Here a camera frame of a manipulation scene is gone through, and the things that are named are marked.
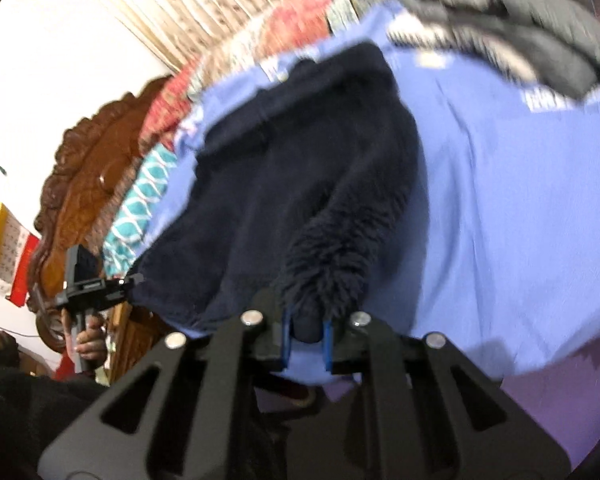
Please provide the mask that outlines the person's left hand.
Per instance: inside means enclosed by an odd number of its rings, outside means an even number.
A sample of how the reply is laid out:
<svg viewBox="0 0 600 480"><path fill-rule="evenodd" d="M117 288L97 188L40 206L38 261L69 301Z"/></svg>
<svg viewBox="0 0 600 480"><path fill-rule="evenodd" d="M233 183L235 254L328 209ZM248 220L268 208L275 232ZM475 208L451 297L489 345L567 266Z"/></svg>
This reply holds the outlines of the person's left hand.
<svg viewBox="0 0 600 480"><path fill-rule="evenodd" d="M95 313L85 319L85 330L76 336L71 335L71 316L66 310L61 311L62 327L65 332L66 350L73 363L84 359L92 367L100 367L106 362L108 350L106 346L105 319Z"/></svg>

